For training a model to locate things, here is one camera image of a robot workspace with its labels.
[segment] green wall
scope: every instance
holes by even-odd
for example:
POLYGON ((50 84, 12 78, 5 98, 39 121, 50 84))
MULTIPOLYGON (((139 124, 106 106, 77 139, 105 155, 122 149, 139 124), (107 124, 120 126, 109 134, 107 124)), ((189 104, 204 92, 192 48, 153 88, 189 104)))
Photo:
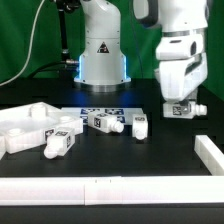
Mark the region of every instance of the green wall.
MULTIPOLYGON (((0 4, 0 80, 10 78, 22 68, 28 51, 29 37, 40 0, 2 0, 0 4)), ((159 29, 146 30, 129 11, 129 0, 110 0, 121 11, 121 50, 128 58, 131 77, 153 78, 158 66, 155 49, 161 33, 159 29), (138 45, 142 70, 136 51, 138 45)), ((209 21, 207 53, 209 76, 205 86, 224 99, 224 0, 214 0, 209 21)), ((84 18, 80 8, 66 15, 71 55, 78 59, 84 46, 84 18)), ((41 65, 60 60, 60 34, 56 6, 46 0, 37 23, 31 60, 23 77, 41 65)), ((41 73, 37 77, 57 77, 55 73, 41 73)))

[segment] white block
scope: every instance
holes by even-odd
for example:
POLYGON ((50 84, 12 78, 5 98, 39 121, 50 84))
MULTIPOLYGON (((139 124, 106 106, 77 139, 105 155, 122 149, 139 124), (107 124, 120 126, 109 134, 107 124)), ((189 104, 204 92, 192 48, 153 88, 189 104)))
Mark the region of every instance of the white block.
POLYGON ((148 137, 148 121, 145 114, 133 114, 132 137, 138 140, 148 137))
POLYGON ((45 103, 0 111, 0 132, 5 137, 8 153, 15 153, 46 143, 47 137, 59 127, 83 132, 83 120, 45 103))
POLYGON ((195 152, 212 175, 224 175, 224 155, 207 135, 197 135, 195 152))
POLYGON ((163 115, 167 118, 193 119, 195 116, 207 115, 207 106, 197 105, 196 102, 190 101, 189 113, 184 112, 179 103, 164 103, 163 115))
POLYGON ((120 121, 117 121, 115 115, 100 113, 98 111, 88 113, 88 126, 105 133, 112 131, 121 133, 124 130, 124 125, 120 121))
POLYGON ((44 150, 44 155, 48 159, 53 159, 56 156, 64 156, 74 143, 75 135, 73 128, 58 128, 47 139, 47 147, 44 150))
POLYGON ((0 178, 0 205, 224 203, 224 177, 0 178))
POLYGON ((68 178, 2 178, 0 205, 84 205, 82 181, 68 178))

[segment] cable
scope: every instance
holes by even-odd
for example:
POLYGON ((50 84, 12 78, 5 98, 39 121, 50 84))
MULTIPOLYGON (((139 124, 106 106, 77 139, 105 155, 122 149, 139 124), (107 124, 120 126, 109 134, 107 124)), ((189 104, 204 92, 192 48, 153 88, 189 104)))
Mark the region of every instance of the cable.
POLYGON ((65 61, 59 61, 59 62, 51 62, 49 64, 46 64, 46 65, 43 65, 41 66, 40 68, 36 69, 34 72, 32 72, 31 74, 29 74, 27 76, 27 78, 31 79, 33 78, 38 72, 41 72, 43 71, 44 69, 46 68, 49 68, 51 66, 55 66, 55 65, 66 65, 66 62, 65 61))
POLYGON ((134 41, 135 41, 135 50, 136 50, 136 53, 138 56, 139 65, 140 65, 140 69, 141 69, 141 75, 142 75, 142 79, 143 79, 144 73, 143 73, 142 59, 140 56, 140 50, 139 50, 139 45, 138 45, 138 41, 137 41, 137 34, 136 34, 134 23, 133 23, 134 12, 133 12, 133 8, 131 7, 131 3, 132 3, 132 1, 129 0, 130 23, 131 23, 132 33, 133 33, 133 37, 134 37, 134 41))
POLYGON ((27 59, 26 59, 26 62, 22 68, 22 70, 17 74, 15 75, 13 78, 9 79, 8 81, 6 82, 3 82, 3 83, 0 83, 0 86, 4 86, 12 81, 14 81, 15 79, 17 79, 19 76, 22 75, 22 73, 25 71, 25 69, 27 68, 27 65, 30 61, 30 56, 31 56, 31 52, 32 52, 32 47, 33 47, 33 39, 34 39, 34 33, 35 33, 35 29, 36 29, 36 23, 37 23, 37 19, 38 19, 38 16, 40 14, 40 10, 44 4, 45 0, 42 0, 42 2, 40 3, 38 9, 37 9, 37 12, 36 12, 36 15, 35 15, 35 19, 34 19, 34 22, 33 22, 33 27, 32 27, 32 32, 31 32, 31 36, 30 36, 30 45, 29 45, 29 51, 28 51, 28 55, 27 55, 27 59))

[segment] white cylinder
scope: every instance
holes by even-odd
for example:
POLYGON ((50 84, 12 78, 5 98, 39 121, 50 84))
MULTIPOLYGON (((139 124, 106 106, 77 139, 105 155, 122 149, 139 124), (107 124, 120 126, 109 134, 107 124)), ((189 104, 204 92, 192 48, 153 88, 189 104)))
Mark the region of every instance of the white cylinder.
POLYGON ((59 148, 55 144, 48 145, 44 150, 44 155, 48 159, 54 159, 58 155, 59 148))
POLYGON ((42 103, 34 104, 30 110, 34 119, 45 119, 47 116, 47 108, 42 103))
POLYGON ((138 140, 143 140, 145 138, 145 133, 139 129, 136 129, 135 130, 135 137, 138 139, 138 140))
POLYGON ((124 125, 120 121, 116 121, 111 125, 111 130, 114 132, 121 133, 124 130, 124 125))
POLYGON ((207 115, 207 106, 204 106, 204 105, 195 105, 195 114, 197 116, 207 115))

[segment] white plastic part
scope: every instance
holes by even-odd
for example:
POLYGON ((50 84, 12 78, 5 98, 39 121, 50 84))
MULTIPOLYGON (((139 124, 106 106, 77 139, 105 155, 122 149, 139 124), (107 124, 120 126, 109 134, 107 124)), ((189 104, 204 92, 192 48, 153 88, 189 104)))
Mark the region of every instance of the white plastic part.
POLYGON ((44 104, 34 104, 30 108, 31 117, 34 119, 45 119, 47 116, 47 108, 44 104))
POLYGON ((224 177, 0 178, 0 205, 224 203, 224 177))
POLYGON ((99 111, 88 113, 88 125, 105 133, 112 131, 121 133, 124 130, 124 125, 117 121, 115 115, 100 113, 99 111))
POLYGON ((158 0, 159 23, 163 32, 203 29, 208 26, 207 0, 158 0))
POLYGON ((162 61, 159 65, 161 91, 166 101, 184 100, 207 78, 207 57, 202 54, 201 64, 186 74, 187 68, 195 62, 195 58, 177 61, 162 61))
POLYGON ((44 155, 48 159, 53 159, 56 156, 64 156, 74 143, 74 129, 58 128, 56 132, 47 139, 47 147, 44 150, 44 155))
POLYGON ((207 135, 197 135, 195 152, 213 176, 224 176, 224 155, 207 135))
POLYGON ((120 50, 120 12, 105 0, 80 1, 85 14, 85 51, 75 82, 94 86, 130 82, 120 50))
POLYGON ((182 106, 179 103, 164 103, 163 104, 163 115, 167 118, 183 118, 192 119, 195 116, 205 116, 207 115, 207 106, 197 105, 195 101, 189 101, 190 111, 185 113, 182 110, 182 106))
POLYGON ((148 121, 146 114, 133 114, 132 137, 143 140, 148 137, 148 121))
POLYGON ((180 37, 162 37, 156 48, 156 58, 161 61, 181 60, 201 54, 204 50, 204 38, 201 34, 180 37))
POLYGON ((5 138, 4 138, 4 136, 2 136, 0 134, 0 160, 2 159, 2 157, 4 156, 5 153, 6 153, 6 150, 5 150, 5 138))
POLYGON ((83 132, 83 120, 45 103, 0 111, 0 133, 8 153, 45 144, 60 127, 73 128, 77 135, 83 132))

